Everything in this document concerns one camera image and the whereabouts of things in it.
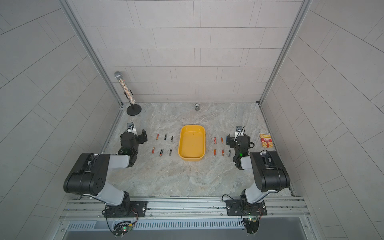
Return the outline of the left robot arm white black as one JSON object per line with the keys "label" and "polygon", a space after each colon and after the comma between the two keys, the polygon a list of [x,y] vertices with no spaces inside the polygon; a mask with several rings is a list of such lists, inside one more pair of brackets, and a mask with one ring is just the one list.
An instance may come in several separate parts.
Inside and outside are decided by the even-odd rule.
{"label": "left robot arm white black", "polygon": [[121,134],[121,148],[117,154],[80,154],[64,181],[64,191],[103,202],[105,218],[144,217],[148,202],[132,202],[128,192],[107,182],[107,174],[112,169],[131,168],[137,160],[139,145],[147,141],[145,130],[140,135],[125,131]]}

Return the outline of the yellow red card pack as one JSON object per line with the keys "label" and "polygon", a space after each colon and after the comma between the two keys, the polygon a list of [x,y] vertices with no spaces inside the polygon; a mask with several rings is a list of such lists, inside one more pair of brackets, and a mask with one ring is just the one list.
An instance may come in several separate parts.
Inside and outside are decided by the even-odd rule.
{"label": "yellow red card pack", "polygon": [[263,148],[273,148],[273,140],[271,134],[260,134],[260,140]]}

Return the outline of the yellow plastic storage tray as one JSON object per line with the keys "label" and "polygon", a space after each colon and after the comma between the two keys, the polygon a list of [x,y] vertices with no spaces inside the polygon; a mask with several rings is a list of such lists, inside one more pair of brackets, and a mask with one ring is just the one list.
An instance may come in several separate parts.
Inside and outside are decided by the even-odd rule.
{"label": "yellow plastic storage tray", "polygon": [[181,129],[178,154],[184,161],[198,162],[206,152],[206,130],[200,125],[186,125]]}

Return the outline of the microphone on black stand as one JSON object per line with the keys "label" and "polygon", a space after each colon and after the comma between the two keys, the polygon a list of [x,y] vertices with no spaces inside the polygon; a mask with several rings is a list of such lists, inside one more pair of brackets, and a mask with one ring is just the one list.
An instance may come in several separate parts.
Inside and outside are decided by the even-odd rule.
{"label": "microphone on black stand", "polygon": [[136,104],[136,101],[134,99],[134,95],[133,95],[132,91],[128,88],[128,86],[127,86],[127,84],[123,78],[122,73],[121,72],[115,72],[114,76],[117,79],[117,81],[120,83],[120,85],[124,91],[124,94],[130,103],[130,106],[127,108],[127,114],[129,116],[138,115],[142,111],[142,108],[140,105]]}

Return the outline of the circuit board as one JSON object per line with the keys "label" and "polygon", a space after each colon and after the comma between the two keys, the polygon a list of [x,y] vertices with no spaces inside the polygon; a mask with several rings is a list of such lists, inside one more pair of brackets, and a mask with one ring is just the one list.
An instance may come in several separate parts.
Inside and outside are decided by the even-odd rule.
{"label": "circuit board", "polygon": [[242,218],[244,228],[249,235],[254,235],[257,233],[260,227],[260,223],[257,220],[251,218]]}
{"label": "circuit board", "polygon": [[115,238],[117,237],[123,238],[124,235],[126,235],[128,232],[133,230],[133,227],[134,225],[131,223],[131,221],[123,221],[115,224],[114,230],[113,230]]}

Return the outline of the right circuit board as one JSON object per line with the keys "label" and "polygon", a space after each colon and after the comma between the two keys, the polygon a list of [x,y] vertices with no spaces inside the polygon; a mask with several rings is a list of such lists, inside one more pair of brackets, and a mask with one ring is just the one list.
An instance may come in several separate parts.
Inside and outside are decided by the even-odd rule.
{"label": "right circuit board", "polygon": [[244,228],[249,235],[254,235],[257,233],[260,227],[260,223],[257,220],[251,218],[242,218]]}

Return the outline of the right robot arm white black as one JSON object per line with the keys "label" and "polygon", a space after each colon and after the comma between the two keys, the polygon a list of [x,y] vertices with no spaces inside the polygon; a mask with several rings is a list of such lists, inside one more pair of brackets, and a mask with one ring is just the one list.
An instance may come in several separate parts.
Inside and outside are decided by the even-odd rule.
{"label": "right robot arm white black", "polygon": [[235,150],[235,167],[253,171],[254,183],[243,190],[240,196],[243,211],[250,213],[254,209],[261,209],[265,197],[291,185],[290,176],[276,151],[250,152],[255,144],[245,134],[236,137],[227,135],[226,145]]}

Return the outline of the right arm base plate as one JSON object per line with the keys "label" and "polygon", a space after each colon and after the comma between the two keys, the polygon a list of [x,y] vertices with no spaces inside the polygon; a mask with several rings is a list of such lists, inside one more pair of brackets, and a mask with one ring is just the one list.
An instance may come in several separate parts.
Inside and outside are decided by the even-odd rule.
{"label": "right arm base plate", "polygon": [[268,214],[265,201],[249,204],[246,200],[224,200],[228,216],[266,216]]}

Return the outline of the left circuit board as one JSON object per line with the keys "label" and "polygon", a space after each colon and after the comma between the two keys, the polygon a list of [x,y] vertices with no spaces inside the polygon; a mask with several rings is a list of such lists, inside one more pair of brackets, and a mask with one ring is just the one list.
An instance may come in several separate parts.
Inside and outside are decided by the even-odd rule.
{"label": "left circuit board", "polygon": [[133,227],[134,225],[131,223],[131,221],[123,221],[115,224],[114,230],[113,230],[115,238],[117,237],[123,238],[124,235],[126,235],[128,232],[133,230]]}

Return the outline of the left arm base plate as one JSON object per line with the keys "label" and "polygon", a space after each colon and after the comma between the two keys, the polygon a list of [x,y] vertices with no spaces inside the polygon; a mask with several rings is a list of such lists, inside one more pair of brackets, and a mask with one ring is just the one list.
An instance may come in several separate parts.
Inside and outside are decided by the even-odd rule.
{"label": "left arm base plate", "polygon": [[148,201],[123,202],[119,206],[106,205],[102,211],[105,218],[142,218],[147,211]]}

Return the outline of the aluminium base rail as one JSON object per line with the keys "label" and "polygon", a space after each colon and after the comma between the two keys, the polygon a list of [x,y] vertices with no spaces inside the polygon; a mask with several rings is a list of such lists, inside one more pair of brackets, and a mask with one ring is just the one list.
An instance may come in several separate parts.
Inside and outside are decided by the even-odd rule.
{"label": "aluminium base rail", "polygon": [[310,211],[302,197],[271,196],[259,208],[241,210],[229,197],[132,197],[140,220],[236,219],[240,217],[302,218]]}

